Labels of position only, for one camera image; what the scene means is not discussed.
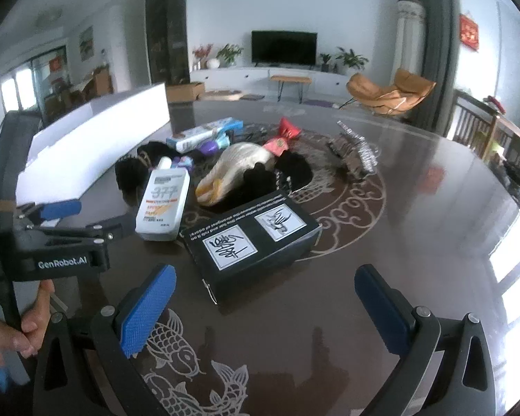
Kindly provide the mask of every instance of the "person's arm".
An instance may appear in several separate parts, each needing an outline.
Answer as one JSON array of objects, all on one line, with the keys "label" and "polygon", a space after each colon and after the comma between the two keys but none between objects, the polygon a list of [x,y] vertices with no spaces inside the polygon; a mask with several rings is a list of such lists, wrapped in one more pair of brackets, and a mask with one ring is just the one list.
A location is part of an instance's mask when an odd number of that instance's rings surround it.
[{"label": "person's arm", "polygon": [[0,321],[0,366],[4,365],[1,352],[15,350],[24,358],[35,355],[43,345],[44,333],[50,319],[50,293],[54,291],[52,280],[40,282],[36,301],[21,319],[18,332]]}]

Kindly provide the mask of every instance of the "brown lounge chair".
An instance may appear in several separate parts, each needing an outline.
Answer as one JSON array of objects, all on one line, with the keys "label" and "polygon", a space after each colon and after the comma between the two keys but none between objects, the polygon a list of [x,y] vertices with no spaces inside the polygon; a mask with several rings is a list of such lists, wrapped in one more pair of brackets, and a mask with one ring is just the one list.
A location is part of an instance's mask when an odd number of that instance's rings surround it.
[{"label": "brown lounge chair", "polygon": [[414,108],[434,87],[433,81],[403,69],[397,70],[395,84],[387,87],[379,87],[361,73],[357,73],[347,83],[347,90],[353,98],[339,108],[359,101],[378,114],[396,116]]}]

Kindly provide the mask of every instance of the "silver bolt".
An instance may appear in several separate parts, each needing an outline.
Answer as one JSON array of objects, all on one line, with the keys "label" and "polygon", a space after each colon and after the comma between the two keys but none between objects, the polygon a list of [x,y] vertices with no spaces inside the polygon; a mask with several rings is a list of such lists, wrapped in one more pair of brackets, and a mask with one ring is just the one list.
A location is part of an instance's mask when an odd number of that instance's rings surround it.
[{"label": "silver bolt", "polygon": [[102,314],[104,317],[111,316],[114,314],[116,309],[112,307],[112,305],[106,305],[102,310],[100,310],[100,314]]},{"label": "silver bolt", "polygon": [[51,317],[50,317],[50,320],[52,321],[52,324],[57,324],[58,322],[61,321],[62,319],[62,313],[54,313]]},{"label": "silver bolt", "polygon": [[431,311],[426,307],[416,307],[416,314],[420,317],[430,317]]},{"label": "silver bolt", "polygon": [[470,322],[472,322],[472,324],[479,324],[480,323],[480,318],[478,318],[478,316],[475,315],[474,313],[469,313],[468,314],[468,320]]}]

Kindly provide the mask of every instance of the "potted plant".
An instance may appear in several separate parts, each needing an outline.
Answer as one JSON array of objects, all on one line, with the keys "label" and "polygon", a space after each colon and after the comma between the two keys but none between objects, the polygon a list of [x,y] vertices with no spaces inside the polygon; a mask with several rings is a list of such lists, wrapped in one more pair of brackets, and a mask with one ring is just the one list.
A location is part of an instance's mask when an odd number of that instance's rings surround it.
[{"label": "potted plant", "polygon": [[194,54],[196,59],[197,70],[206,68],[206,58],[208,58],[208,55],[212,51],[212,46],[213,44],[208,44],[207,46],[201,45],[192,51],[192,54]]},{"label": "potted plant", "polygon": [[331,55],[328,55],[327,53],[320,53],[320,58],[322,58],[323,61],[321,71],[329,72],[329,62],[331,61]]},{"label": "potted plant", "polygon": [[239,45],[226,44],[226,46],[218,52],[216,57],[218,59],[223,59],[226,66],[231,67],[235,65],[235,58],[239,56],[242,52],[243,48]]},{"label": "potted plant", "polygon": [[347,51],[342,47],[337,47],[337,49],[341,53],[336,56],[336,59],[343,60],[343,65],[346,67],[346,75],[352,75],[351,69],[364,70],[365,65],[369,62],[369,60],[364,56],[354,54],[352,49],[350,49],[350,51]]}]

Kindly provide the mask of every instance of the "glossy tabletop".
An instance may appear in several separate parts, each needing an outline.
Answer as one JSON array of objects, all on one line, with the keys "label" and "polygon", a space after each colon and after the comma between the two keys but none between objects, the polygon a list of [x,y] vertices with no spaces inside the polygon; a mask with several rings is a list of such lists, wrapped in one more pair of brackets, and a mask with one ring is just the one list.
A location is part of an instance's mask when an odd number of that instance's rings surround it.
[{"label": "glossy tabletop", "polygon": [[[180,241],[135,234],[109,247],[111,269],[98,280],[58,280],[73,314],[118,304],[158,263],[177,287],[147,346],[132,359],[176,415],[357,415],[397,364],[354,292],[356,269],[372,263],[414,306],[437,316],[477,314],[495,375],[497,414],[520,399],[520,211],[466,147],[368,115],[269,102],[196,102],[170,107],[172,130],[227,116],[304,129],[298,151],[314,170],[295,195],[322,224],[311,254],[216,306]],[[336,173],[327,136],[348,126],[380,151],[378,173],[351,185]],[[81,226],[135,211],[113,168],[82,197]],[[207,218],[190,190],[183,224]],[[420,408],[439,365],[433,358],[411,404]]]}]

